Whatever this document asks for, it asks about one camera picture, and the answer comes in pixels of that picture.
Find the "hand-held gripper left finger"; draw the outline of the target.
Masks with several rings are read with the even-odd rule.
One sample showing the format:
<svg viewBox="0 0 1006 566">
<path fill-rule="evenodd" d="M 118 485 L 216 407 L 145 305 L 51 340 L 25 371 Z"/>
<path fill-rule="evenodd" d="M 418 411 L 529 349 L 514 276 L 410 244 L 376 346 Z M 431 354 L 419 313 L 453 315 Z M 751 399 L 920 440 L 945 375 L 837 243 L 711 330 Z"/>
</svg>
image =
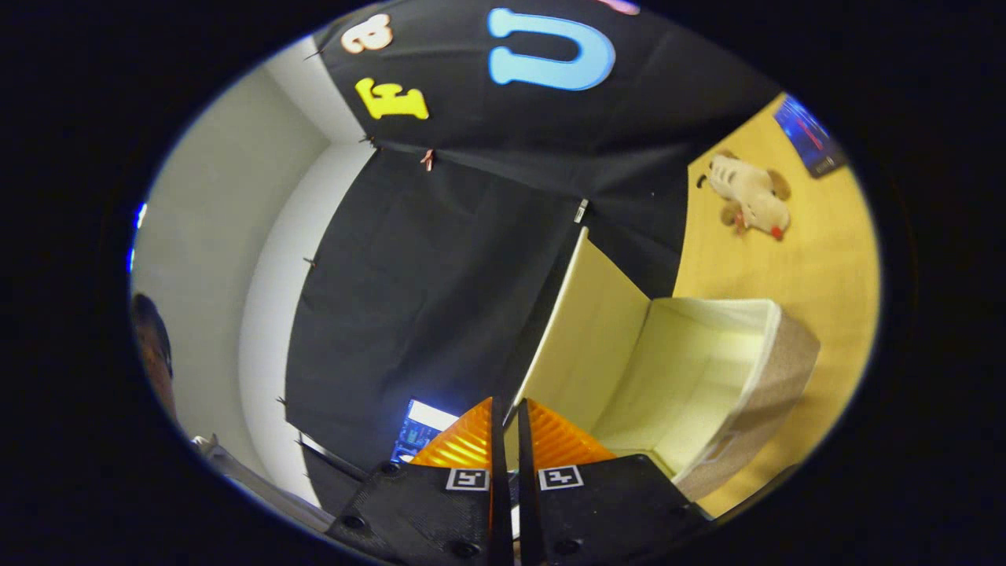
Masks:
<svg viewBox="0 0 1006 566">
<path fill-rule="evenodd" d="M 491 397 L 409 462 L 369 474 L 326 534 L 377 565 L 511 565 L 511 495 Z"/>
</svg>

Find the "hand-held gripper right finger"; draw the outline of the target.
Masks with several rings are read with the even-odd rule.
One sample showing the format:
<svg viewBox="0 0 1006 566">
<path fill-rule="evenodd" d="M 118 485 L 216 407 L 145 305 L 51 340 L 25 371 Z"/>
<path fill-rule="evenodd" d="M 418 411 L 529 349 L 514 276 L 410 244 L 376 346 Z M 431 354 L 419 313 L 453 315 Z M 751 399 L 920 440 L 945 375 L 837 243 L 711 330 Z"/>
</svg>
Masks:
<svg viewBox="0 0 1006 566">
<path fill-rule="evenodd" d="M 662 565 L 710 530 L 649 456 L 613 454 L 541 402 L 517 414 L 524 565 Z"/>
</svg>

